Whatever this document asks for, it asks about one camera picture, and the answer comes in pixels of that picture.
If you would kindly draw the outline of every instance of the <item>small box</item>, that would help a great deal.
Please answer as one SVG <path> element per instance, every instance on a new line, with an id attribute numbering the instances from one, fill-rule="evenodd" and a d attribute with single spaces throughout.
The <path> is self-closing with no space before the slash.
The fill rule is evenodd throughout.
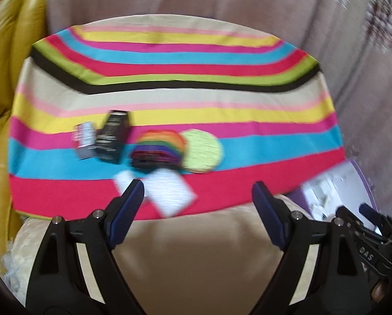
<path id="1" fill-rule="evenodd" d="M 96 156 L 94 151 L 95 129 L 91 122 L 81 123 L 74 127 L 72 142 L 76 154 L 81 160 Z"/>
<path id="2" fill-rule="evenodd" d="M 129 130 L 128 112 L 111 110 L 104 127 L 96 137 L 95 152 L 98 158 L 101 161 L 118 164 Z"/>

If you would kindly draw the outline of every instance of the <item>rainbow felt pad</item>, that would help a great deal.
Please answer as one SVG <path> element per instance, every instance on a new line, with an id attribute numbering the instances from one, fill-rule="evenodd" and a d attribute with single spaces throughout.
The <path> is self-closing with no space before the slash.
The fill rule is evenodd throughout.
<path id="1" fill-rule="evenodd" d="M 187 142 L 183 169 L 193 173 L 205 173 L 220 164 L 223 150 L 215 136 L 198 129 L 183 131 L 181 135 Z"/>
<path id="2" fill-rule="evenodd" d="M 143 133 L 130 153 L 131 165 L 151 169 L 170 167 L 178 169 L 186 148 L 181 135 L 172 130 L 151 130 Z"/>

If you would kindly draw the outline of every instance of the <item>white card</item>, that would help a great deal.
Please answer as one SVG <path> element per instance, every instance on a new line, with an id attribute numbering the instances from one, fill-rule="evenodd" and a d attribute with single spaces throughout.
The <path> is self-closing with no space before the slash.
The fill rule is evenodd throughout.
<path id="1" fill-rule="evenodd" d="M 179 173 L 166 168 L 148 174 L 144 184 L 148 196 L 164 218 L 176 216 L 197 197 Z"/>
<path id="2" fill-rule="evenodd" d="M 115 186 L 116 186 L 118 192 L 120 193 L 120 195 L 122 195 L 125 192 L 125 190 L 129 187 L 130 183 L 132 182 L 132 180 L 134 178 L 135 177 L 130 170 L 122 170 L 121 172 L 119 172 L 115 176 L 113 176 Z M 145 181 L 142 181 L 142 182 L 144 183 L 145 197 L 146 197 L 147 193 L 146 193 Z"/>

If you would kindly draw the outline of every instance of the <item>metal rivet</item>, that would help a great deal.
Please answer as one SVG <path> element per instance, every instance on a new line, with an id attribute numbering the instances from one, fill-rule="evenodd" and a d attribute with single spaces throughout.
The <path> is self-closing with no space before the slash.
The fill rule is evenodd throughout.
<path id="1" fill-rule="evenodd" d="M 96 209 L 94 212 L 92 212 L 92 216 L 96 219 L 100 219 L 102 216 L 104 216 L 104 211 L 102 209 Z"/>
<path id="2" fill-rule="evenodd" d="M 343 224 L 345 223 L 344 221 L 343 221 L 343 219 L 342 218 L 334 218 L 334 223 L 337 225 L 337 226 L 343 226 Z"/>
<path id="3" fill-rule="evenodd" d="M 300 211 L 293 211 L 291 217 L 295 220 L 300 220 L 303 217 L 303 214 Z"/>
<path id="4" fill-rule="evenodd" d="M 54 223 L 55 225 L 59 224 L 61 221 L 62 221 L 61 216 L 56 216 L 52 218 L 52 223 Z"/>

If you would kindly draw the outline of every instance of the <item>black stripe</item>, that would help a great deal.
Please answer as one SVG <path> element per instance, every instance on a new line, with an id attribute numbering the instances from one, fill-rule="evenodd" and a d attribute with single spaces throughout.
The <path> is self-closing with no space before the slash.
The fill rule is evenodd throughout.
<path id="1" fill-rule="evenodd" d="M 144 90 L 154 88 L 206 88 L 206 89 L 221 89 L 221 90 L 238 90 L 238 91 L 252 91 L 252 92 L 286 92 L 294 90 L 312 79 L 318 72 L 320 72 L 319 64 L 315 65 L 308 73 L 288 84 L 259 86 L 259 85 L 241 85 L 241 84 L 226 84 L 226 83 L 210 83 L 197 81 L 149 81 L 149 82 L 132 82 L 132 83 L 118 83 L 107 85 L 92 85 L 74 77 L 66 72 L 55 63 L 48 60 L 36 48 L 32 48 L 30 56 L 34 62 L 42 70 L 49 73 L 55 79 L 58 79 L 70 88 L 82 92 L 87 95 L 94 95 L 99 93 L 129 91 L 129 90 Z"/>

